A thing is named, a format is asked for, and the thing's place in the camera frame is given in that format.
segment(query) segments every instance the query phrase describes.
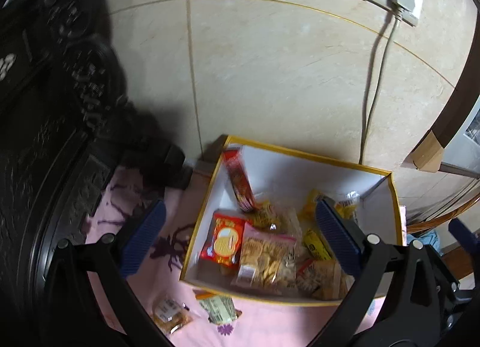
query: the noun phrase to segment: white cable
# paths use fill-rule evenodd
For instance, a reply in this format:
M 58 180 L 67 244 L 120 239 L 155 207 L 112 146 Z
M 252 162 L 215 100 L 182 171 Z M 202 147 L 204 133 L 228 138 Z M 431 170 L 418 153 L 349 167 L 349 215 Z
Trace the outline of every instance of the white cable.
M 373 113 L 375 112 L 375 108 L 377 107 L 377 98 L 378 98 L 378 95 L 380 94 L 380 87 L 382 86 L 383 69 L 385 68 L 386 58 L 388 56 L 390 45 L 393 42 L 393 37 L 395 35 L 395 31 L 397 30 L 397 27 L 398 27 L 398 24 L 399 24 L 400 21 L 402 21 L 402 15 L 401 15 L 400 12 L 396 12 L 395 13 L 395 22 L 393 24 L 392 32 L 390 33 L 390 36 L 388 37 L 387 44 L 385 46 L 385 50 L 383 51 L 382 62 L 380 64 L 380 73 L 378 74 L 378 81 L 377 81 L 377 86 L 375 88 L 375 94 L 374 94 L 373 100 L 371 102 L 370 111 L 368 112 L 367 125 L 365 126 L 365 133 L 363 134 L 363 137 L 361 139 L 360 158 L 358 159 L 359 164 L 363 164 L 363 157 L 364 157 L 364 153 L 365 153 L 365 149 L 366 149 L 368 132 L 370 130 L 370 125 L 371 125 L 371 117 L 372 117 Z

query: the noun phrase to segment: snack package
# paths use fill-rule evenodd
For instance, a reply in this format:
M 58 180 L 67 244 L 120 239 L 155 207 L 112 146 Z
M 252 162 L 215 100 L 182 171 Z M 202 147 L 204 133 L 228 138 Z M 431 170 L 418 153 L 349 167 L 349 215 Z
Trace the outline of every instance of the snack package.
M 233 306 L 233 300 L 228 296 L 200 292 L 195 294 L 200 306 L 208 313 L 208 320 L 216 325 L 228 324 L 240 317 L 241 313 Z
M 316 260 L 330 260 L 332 257 L 327 248 L 312 229 L 308 229 L 303 237 L 303 243 L 308 248 L 312 257 Z
M 257 209 L 257 204 L 243 167 L 240 149 L 224 150 L 223 160 L 232 182 L 238 206 L 245 213 L 253 212 Z
M 213 219 L 215 228 L 212 239 L 203 247 L 200 258 L 212 260 L 226 267 L 236 267 L 246 220 L 220 212 L 215 212 Z
M 280 218 L 270 201 L 257 203 L 258 209 L 250 217 L 250 223 L 262 231 L 280 232 Z
M 340 264 L 333 259 L 309 260 L 297 275 L 299 291 L 324 301 L 344 298 L 350 286 Z
M 315 208 L 317 206 L 318 198 L 322 196 L 322 193 L 316 189 L 309 192 L 307 201 L 303 206 L 301 212 L 298 214 L 298 218 L 306 221 L 315 221 Z
M 360 203 L 360 195 L 356 191 L 347 194 L 343 201 L 335 203 L 335 210 L 346 220 L 353 220 L 358 225 L 357 205 Z
M 192 322 L 194 317 L 175 300 L 164 295 L 154 305 L 153 320 L 160 331 L 165 336 L 169 336 Z
M 294 237 L 259 232 L 250 224 L 245 224 L 240 269 L 234 284 L 275 291 L 282 283 L 278 275 L 280 265 L 295 243 Z

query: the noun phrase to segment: snack wrapper on table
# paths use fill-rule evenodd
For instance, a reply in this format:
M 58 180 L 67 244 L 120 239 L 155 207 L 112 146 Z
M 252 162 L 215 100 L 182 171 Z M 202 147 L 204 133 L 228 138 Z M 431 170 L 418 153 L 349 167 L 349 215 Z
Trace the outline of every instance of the snack wrapper on table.
M 175 300 L 164 295 L 155 303 L 153 320 L 160 331 L 169 336 L 192 322 L 194 317 Z

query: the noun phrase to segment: yellow snack wrapper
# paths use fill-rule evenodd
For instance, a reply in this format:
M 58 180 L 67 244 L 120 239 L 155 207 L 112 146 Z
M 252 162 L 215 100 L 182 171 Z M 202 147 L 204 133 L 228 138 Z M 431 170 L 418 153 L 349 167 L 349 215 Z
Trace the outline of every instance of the yellow snack wrapper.
M 332 257 L 327 251 L 325 245 L 312 229 L 308 229 L 303 236 L 303 243 L 316 260 L 330 260 Z

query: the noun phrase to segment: cracker package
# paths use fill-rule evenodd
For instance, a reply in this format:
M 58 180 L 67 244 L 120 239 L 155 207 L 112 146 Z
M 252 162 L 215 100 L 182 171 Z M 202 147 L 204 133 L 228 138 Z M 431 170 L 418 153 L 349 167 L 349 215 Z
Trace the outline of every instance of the cracker package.
M 237 198 L 238 206 L 242 212 L 250 213 L 257 209 L 254 194 L 243 167 L 240 149 L 227 149 L 223 151 L 223 160 L 232 182 L 233 191 Z
M 323 301 L 344 298 L 351 284 L 336 260 L 309 260 L 298 271 L 297 288 Z
M 169 336 L 194 320 L 193 316 L 169 296 L 161 296 L 153 307 L 153 320 Z
M 279 278 L 280 266 L 295 243 L 292 236 L 259 232 L 245 224 L 240 268 L 234 284 L 275 291 L 283 283 Z
M 270 201 L 257 203 L 257 207 L 256 212 L 250 215 L 252 226 L 261 231 L 279 233 L 280 218 Z
M 200 258 L 212 260 L 225 267 L 237 267 L 246 220 L 220 212 L 215 212 L 213 219 L 213 236 L 200 252 Z
M 200 306 L 208 313 L 208 321 L 216 325 L 233 322 L 237 320 L 242 313 L 235 309 L 232 298 L 228 296 L 197 292 L 195 298 Z

